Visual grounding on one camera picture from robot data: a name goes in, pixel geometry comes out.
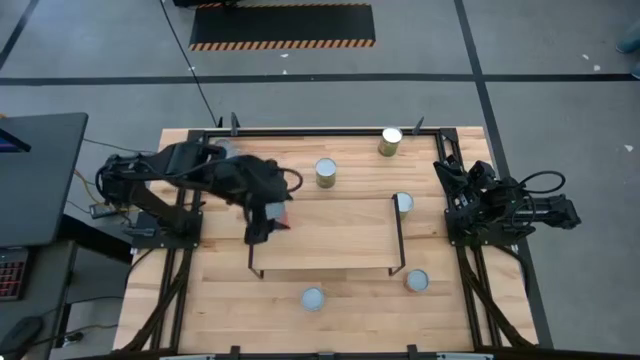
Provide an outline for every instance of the orange and black striped tape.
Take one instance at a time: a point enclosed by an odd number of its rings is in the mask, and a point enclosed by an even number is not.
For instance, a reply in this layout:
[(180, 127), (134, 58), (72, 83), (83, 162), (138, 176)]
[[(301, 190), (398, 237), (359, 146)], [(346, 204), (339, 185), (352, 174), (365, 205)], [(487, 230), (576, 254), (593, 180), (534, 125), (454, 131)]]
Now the orange and black striped tape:
[[(198, 5), (198, 9), (209, 7), (220, 7), (222, 3), (202, 4)], [(237, 5), (239, 8), (254, 8), (254, 7), (301, 7), (301, 6), (371, 6), (365, 3), (347, 3), (347, 4), (262, 4), (262, 5)]]
[(344, 40), (279, 40), (223, 43), (198, 43), (189, 45), (191, 51), (273, 50), (273, 49), (337, 49), (372, 47), (372, 39)]

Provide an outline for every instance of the hazard stripe mat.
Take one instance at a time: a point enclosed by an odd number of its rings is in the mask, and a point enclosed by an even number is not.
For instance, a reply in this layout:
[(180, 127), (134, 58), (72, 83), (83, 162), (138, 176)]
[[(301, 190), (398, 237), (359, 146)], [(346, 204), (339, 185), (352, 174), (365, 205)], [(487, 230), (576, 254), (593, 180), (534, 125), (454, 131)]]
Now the hazard stripe mat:
[(200, 5), (192, 51), (328, 49), (375, 44), (371, 5)]

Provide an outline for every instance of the black line on floor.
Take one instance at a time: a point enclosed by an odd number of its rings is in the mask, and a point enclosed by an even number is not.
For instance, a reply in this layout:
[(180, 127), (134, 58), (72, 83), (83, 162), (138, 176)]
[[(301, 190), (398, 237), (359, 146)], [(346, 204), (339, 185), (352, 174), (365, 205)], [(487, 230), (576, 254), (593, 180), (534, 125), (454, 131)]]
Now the black line on floor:
[[(489, 134), (489, 140), (493, 149), (493, 156), (497, 165), (496, 167), (501, 177), (508, 176), (509, 167), (507, 165), (507, 158), (502, 146), (502, 140), (500, 139), (500, 133), (498, 132), (498, 124), (493, 112), (493, 107), (491, 106), (491, 99), (489, 98), (489, 91), (487, 90), (487, 84), (485, 82), (486, 77), (482, 74), (480, 59), (478, 57), (478, 52), (476, 51), (476, 45), (473, 41), (473, 35), (471, 33), (471, 26), (469, 25), (467, 11), (464, 7), (463, 0), (454, 0), (454, 4), (456, 7), (456, 13), (458, 14), (458, 20), (460, 21), (460, 28), (462, 29), (464, 44), (467, 49), (467, 54), (469, 55), (469, 63), (471, 64), (471, 71), (473, 72), (476, 89), (478, 90), (478, 97), (480, 99), (482, 113), (484, 114), (487, 132)], [(520, 240), (519, 252), (529, 264), (533, 264), (531, 260), (531, 253), (529, 251), (529, 245), (526, 239)], [(538, 342), (543, 348), (553, 348), (553, 343), (551, 341), (551, 332), (549, 330), (549, 323), (547, 321), (546, 313), (542, 305), (540, 289), (538, 287), (537, 277), (535, 275), (533, 266), (530, 267), (530, 270), (531, 274), (529, 278), (529, 306), (531, 308), (531, 315), (533, 317), (534, 326), (536, 328)]]
[(11, 54), (11, 50), (13, 50), (13, 47), (18, 42), (18, 38), (20, 38), (20, 34), (22, 34), (25, 26), (27, 26), (29, 18), (31, 18), (31, 14), (33, 14), (33, 10), (36, 8), (36, 5), (38, 5), (38, 1), (40, 0), (29, 1), (27, 8), (24, 9), (22, 16), (20, 16), (18, 24), (16, 24), (16, 27), (13, 29), (13, 32), (11, 32), (11, 36), (9, 36), (7, 43), (4, 45), (4, 48), (2, 48), (2, 52), (0, 52), (0, 70), (2, 70), (4, 63), (7, 62), (7, 59)]
[[(198, 76), (201, 84), (257, 84), (301, 82), (620, 82), (637, 81), (631, 74), (300, 74), (300, 75), (212, 75)], [(171, 85), (193, 84), (192, 76), (131, 76), (72, 78), (0, 78), (0, 86), (63, 85)]]

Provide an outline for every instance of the computer monitor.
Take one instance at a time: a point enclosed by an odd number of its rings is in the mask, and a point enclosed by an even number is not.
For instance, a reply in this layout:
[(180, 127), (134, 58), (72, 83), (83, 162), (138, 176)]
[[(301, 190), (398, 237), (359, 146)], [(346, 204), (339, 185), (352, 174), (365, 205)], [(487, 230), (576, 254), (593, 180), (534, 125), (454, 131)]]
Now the computer monitor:
[(0, 129), (0, 153), (28, 152), (31, 146), (8, 132)]

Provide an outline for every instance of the wooden tabletop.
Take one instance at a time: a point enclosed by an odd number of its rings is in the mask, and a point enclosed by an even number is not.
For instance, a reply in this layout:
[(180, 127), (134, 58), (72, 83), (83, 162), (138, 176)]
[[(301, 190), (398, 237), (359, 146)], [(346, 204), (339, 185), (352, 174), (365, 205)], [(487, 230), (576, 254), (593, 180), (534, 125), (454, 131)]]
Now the wooden tabletop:
[[(164, 130), (160, 148), (184, 141), (187, 133), (188, 129)], [(467, 169), (476, 160), (491, 162), (483, 128), (460, 127), (458, 135)], [(240, 345), (244, 353), (401, 352), (407, 344), (417, 344), (419, 351), (472, 349), (455, 249), (447, 241), (444, 224), (446, 201), (432, 165), (438, 156), (434, 137), (405, 137), (391, 158), (377, 153), (376, 136), (240, 137), (233, 141), (241, 152), (273, 158), (280, 166), (302, 173), (305, 183), (293, 194), (295, 200), (287, 203), (289, 216), (300, 225), (289, 230), (292, 235), (287, 241), (302, 234), (314, 239), (317, 253), (305, 260), (314, 266), (321, 263), (325, 269), (270, 270), (259, 280), (247, 269), (241, 209), (204, 195), (202, 240), (191, 266), (181, 353), (228, 353), (232, 345)], [(314, 164), (322, 157), (331, 157), (338, 166), (331, 189), (315, 184)], [(287, 180), (295, 183), (293, 177)], [(172, 186), (154, 182), (151, 189), (168, 203), (175, 201), (177, 190)], [(415, 202), (402, 222), (406, 268), (389, 277), (386, 269), (326, 265), (339, 244), (326, 247), (332, 234), (340, 241), (351, 238), (348, 246), (355, 249), (354, 261), (382, 264), (389, 260), (376, 257), (387, 250), (380, 247), (385, 242), (375, 239), (390, 236), (383, 233), (391, 228), (393, 223), (388, 222), (393, 218), (377, 214), (397, 191), (410, 193)], [(340, 216), (329, 218), (328, 212)], [(372, 241), (349, 236), (354, 222), (367, 224), (358, 231)], [(335, 231), (309, 229), (324, 225)], [(279, 262), (301, 261), (295, 252), (287, 255), (290, 247), (283, 245), (283, 251), (273, 244), (255, 247), (256, 254), (263, 252), (256, 257), (256, 268), (278, 269)], [(155, 250), (131, 274), (115, 348), (132, 338), (154, 308), (165, 254)], [(495, 302), (525, 338), (536, 342), (518, 263), (490, 247), (484, 248), (484, 255)], [(473, 265), (473, 256), (469, 258)], [(416, 268), (430, 278), (428, 290), (420, 294), (407, 292), (402, 284), (404, 274)], [(300, 305), (302, 292), (312, 286), (326, 295), (324, 308), (317, 312), (307, 312)], [(488, 344), (486, 318), (477, 304)], [(167, 314), (163, 345), (168, 344), (173, 311)]]

